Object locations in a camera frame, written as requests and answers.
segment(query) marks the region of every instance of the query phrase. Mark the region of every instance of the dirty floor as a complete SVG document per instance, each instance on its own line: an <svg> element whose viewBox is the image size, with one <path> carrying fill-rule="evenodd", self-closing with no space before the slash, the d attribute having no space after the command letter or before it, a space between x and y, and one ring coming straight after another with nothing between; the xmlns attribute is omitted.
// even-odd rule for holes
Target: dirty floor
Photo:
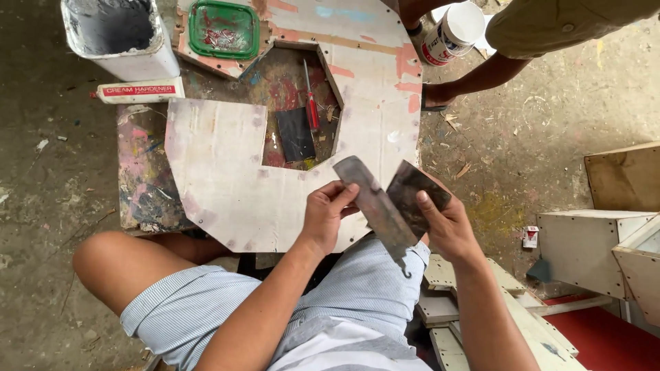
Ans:
<svg viewBox="0 0 660 371"><path fill-rule="evenodd" d="M172 2L160 10L172 23ZM83 238L119 228L118 213L104 218L118 202L115 108L89 98L114 78L66 46L57 1L4 2L0 24L12 35L0 41L0 364L133 366L143 345L71 269ZM422 114L425 169L465 202L486 254L519 279L537 257L521 249L521 228L536 213L591 206L583 155L660 139L658 46L658 21L639 22L460 97L447 112L457 131ZM424 79L456 79L481 61L471 52L426 66ZM554 296L560 287L538 290Z"/></svg>

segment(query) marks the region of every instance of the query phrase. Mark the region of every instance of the striped shorts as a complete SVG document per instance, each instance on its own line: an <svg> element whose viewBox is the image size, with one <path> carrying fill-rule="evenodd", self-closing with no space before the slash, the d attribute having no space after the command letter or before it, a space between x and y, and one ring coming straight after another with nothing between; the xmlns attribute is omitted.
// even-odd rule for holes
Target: striped shorts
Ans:
<svg viewBox="0 0 660 371"><path fill-rule="evenodd" d="M428 265L423 242L403 258L407 279L373 234L338 260L319 285L294 309L282 340L318 316L352 321L407 345L403 335L419 298ZM119 318L124 331L138 337L167 364L192 370L209 340L261 281L222 267L200 265L169 275L138 295ZM277 351L273 361L282 356Z"/></svg>

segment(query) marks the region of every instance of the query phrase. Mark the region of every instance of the hand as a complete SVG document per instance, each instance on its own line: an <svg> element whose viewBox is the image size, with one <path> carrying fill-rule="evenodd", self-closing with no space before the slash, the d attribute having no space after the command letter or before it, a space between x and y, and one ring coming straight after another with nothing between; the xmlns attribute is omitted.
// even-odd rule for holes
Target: hand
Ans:
<svg viewBox="0 0 660 371"><path fill-rule="evenodd" d="M439 180L424 173L449 192ZM428 233L431 246L438 249L440 255L448 262L463 263L483 255L483 252L472 231L465 206L452 192L449 194L451 199L442 212L438 211L425 191L417 192L417 204L431 226Z"/></svg>
<svg viewBox="0 0 660 371"><path fill-rule="evenodd" d="M298 239L307 242L321 258L331 253L337 244L341 219L360 210L353 203L359 191L357 184L345 187L340 180L335 180L311 192L307 196L305 222Z"/></svg>

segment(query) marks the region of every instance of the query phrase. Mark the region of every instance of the green plastic lid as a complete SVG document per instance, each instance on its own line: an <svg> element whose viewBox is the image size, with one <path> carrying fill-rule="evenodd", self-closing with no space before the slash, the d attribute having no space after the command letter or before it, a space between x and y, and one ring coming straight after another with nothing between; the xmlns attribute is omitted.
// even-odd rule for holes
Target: green plastic lid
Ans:
<svg viewBox="0 0 660 371"><path fill-rule="evenodd" d="M188 30L199 55L250 59L259 52L259 17L245 5L198 0L190 6Z"/></svg>

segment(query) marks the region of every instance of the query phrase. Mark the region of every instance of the paint-stained table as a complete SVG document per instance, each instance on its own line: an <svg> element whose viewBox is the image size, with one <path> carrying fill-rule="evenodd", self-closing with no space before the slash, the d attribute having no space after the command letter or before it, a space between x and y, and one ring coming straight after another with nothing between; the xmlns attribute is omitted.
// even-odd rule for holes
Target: paint-stained table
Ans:
<svg viewBox="0 0 660 371"><path fill-rule="evenodd" d="M307 87L303 59L307 61L310 84L319 104L321 127L314 135L317 156L312 160L287 163L275 111L305 106ZM262 164L308 170L331 156L340 108L314 51L273 48L242 81L223 79L185 61L180 61L180 65L187 98L267 107ZM334 118L330 121L327 119L328 107L334 108ZM132 234L195 228L185 217L167 161L164 149L166 120L166 103L117 107L119 212L121 227Z"/></svg>

